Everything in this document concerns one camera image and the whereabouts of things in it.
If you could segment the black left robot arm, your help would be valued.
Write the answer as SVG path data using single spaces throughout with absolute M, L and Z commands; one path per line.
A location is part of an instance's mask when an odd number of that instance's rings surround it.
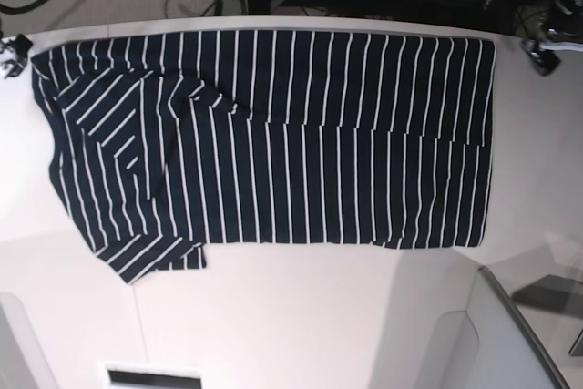
M 581 53 L 582 0 L 550 0 L 534 34 L 524 39 L 520 46 L 530 65 L 542 77 L 549 76 L 560 65 L 557 52 Z

